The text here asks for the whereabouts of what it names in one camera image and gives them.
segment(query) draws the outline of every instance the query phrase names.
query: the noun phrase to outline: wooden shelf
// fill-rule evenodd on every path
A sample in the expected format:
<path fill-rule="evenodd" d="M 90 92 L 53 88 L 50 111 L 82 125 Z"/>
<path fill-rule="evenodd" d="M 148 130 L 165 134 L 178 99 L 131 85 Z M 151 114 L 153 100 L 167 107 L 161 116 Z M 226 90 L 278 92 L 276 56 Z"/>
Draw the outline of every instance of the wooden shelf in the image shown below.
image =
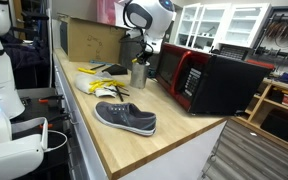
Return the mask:
<path fill-rule="evenodd" d="M 279 110 L 284 110 L 288 112 L 288 106 L 285 106 L 281 103 L 272 101 L 267 98 L 269 92 L 271 92 L 274 87 L 278 86 L 282 90 L 288 90 L 288 84 L 275 82 L 272 80 L 264 80 L 262 85 L 265 86 L 261 86 L 263 87 L 261 91 L 261 96 L 254 95 L 254 98 L 250 102 L 249 107 L 245 110 L 245 113 L 249 114 L 249 117 L 234 117 L 234 120 L 236 122 L 239 122 L 243 126 L 253 130 L 254 132 L 262 135 L 263 137 L 271 140 L 272 142 L 288 149 L 287 141 L 261 128 L 262 123 L 272 109 L 278 108 Z"/>
<path fill-rule="evenodd" d="M 261 96 L 259 96 L 259 95 L 254 95 L 254 97 L 257 98 L 257 99 L 261 98 Z"/>
<path fill-rule="evenodd" d="M 273 105 L 275 105 L 275 106 L 281 107 L 281 108 L 283 108 L 283 109 L 285 109 L 285 110 L 288 110 L 288 106 L 285 106 L 285 105 L 283 105 L 283 104 L 281 104 L 281 103 L 278 103 L 278 102 L 269 100 L 269 99 L 267 99 L 267 98 L 265 98 L 264 101 L 267 102 L 267 103 L 273 104 Z"/>
<path fill-rule="evenodd" d="M 247 114 L 252 114 L 252 111 L 249 110 L 249 109 L 246 109 L 245 112 L 246 112 Z"/>

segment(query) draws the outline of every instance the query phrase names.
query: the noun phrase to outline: wooden countertop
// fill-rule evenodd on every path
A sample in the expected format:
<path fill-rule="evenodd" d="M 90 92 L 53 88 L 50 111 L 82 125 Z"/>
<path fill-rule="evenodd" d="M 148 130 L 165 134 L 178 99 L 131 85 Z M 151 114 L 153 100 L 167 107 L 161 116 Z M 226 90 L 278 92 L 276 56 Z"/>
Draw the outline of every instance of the wooden countertop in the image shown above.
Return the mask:
<path fill-rule="evenodd" d="M 120 99 L 97 98 L 83 93 L 74 85 L 75 75 L 80 73 L 78 67 L 92 68 L 97 65 L 70 62 L 62 49 L 55 49 L 54 52 L 109 179 L 122 177 L 225 121 L 223 117 L 189 115 L 157 82 L 148 79 L 146 87 L 140 90 L 129 86 L 130 75 L 121 75 L 113 77 L 124 82 L 129 90 L 130 96 L 123 96 L 124 102 L 134 103 L 143 111 L 154 112 L 157 117 L 156 132 L 153 136 L 143 137 L 106 126 L 94 115 L 95 105 L 100 101 L 121 103 Z"/>

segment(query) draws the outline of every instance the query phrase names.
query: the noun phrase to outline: microwave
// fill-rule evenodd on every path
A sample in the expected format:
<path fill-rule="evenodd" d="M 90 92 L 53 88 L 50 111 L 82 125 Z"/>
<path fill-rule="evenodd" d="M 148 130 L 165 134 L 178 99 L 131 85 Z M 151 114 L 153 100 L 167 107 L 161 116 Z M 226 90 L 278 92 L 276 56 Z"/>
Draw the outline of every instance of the microwave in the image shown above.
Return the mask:
<path fill-rule="evenodd" d="M 188 113 L 238 115 L 270 71 L 242 60 L 164 43 L 156 80 Z"/>

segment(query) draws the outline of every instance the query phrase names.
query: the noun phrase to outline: shoe sole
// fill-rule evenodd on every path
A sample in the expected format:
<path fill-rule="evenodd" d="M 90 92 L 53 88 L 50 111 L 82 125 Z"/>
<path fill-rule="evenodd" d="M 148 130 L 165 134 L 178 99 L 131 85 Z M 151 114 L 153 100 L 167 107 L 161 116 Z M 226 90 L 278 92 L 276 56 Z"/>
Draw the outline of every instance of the shoe sole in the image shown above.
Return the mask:
<path fill-rule="evenodd" d="M 94 108 L 94 112 L 95 112 L 95 115 L 97 117 L 97 119 L 107 125 L 107 126 L 110 126 L 110 127 L 114 127 L 114 128 L 118 128 L 118 129 L 124 129 L 124 130 L 127 130 L 127 131 L 131 131 L 133 133 L 136 133 L 136 134 L 140 134 L 140 135 L 143 135 L 143 136 L 151 136 L 155 133 L 155 128 L 152 129 L 152 130 L 140 130 L 140 129 L 137 129 L 137 128 L 132 128 L 132 127 L 128 127 L 128 126 L 123 126 L 123 125 L 120 125 L 120 124 L 113 124 L 113 123 L 110 123 L 108 121 L 105 121 L 105 119 L 103 119 L 96 111 L 96 108 Z"/>

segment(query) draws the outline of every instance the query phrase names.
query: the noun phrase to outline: white robot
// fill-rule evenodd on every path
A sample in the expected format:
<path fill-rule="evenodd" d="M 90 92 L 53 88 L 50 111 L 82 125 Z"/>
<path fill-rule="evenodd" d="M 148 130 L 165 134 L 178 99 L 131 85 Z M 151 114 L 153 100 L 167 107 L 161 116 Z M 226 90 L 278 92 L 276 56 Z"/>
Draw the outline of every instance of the white robot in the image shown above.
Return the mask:
<path fill-rule="evenodd" d="M 8 1 L 0 0 L 0 35 L 10 28 Z M 0 42 L 0 180 L 14 179 L 36 169 L 47 151 L 47 120 L 37 118 L 12 124 L 10 119 L 20 115 L 24 106 L 17 94 L 9 56 Z M 43 133 L 12 140 L 12 133 L 43 124 Z"/>
<path fill-rule="evenodd" d="M 137 57 L 140 61 L 146 62 L 151 55 L 160 52 L 165 31 L 175 15 L 174 11 L 170 0 L 130 0 L 125 5 L 123 18 L 126 15 L 128 21 L 135 26 L 127 32 L 128 35 L 130 38 L 144 36 L 144 51 Z"/>
<path fill-rule="evenodd" d="M 7 0 L 0 0 L 0 35 L 7 33 L 10 28 L 7 4 Z M 142 31 L 145 47 L 138 58 L 147 60 L 153 53 L 159 53 L 165 31 L 173 18 L 173 4 L 169 0 L 133 0 L 124 11 L 135 29 L 145 30 Z M 14 85 L 11 61 L 0 42 L 0 180 L 14 179 L 33 171 L 42 162 L 44 152 L 56 149 L 47 148 L 48 129 L 45 118 L 10 123 L 10 119 L 23 111 L 24 106 Z M 38 124 L 43 124 L 42 134 L 12 140 L 12 133 Z"/>

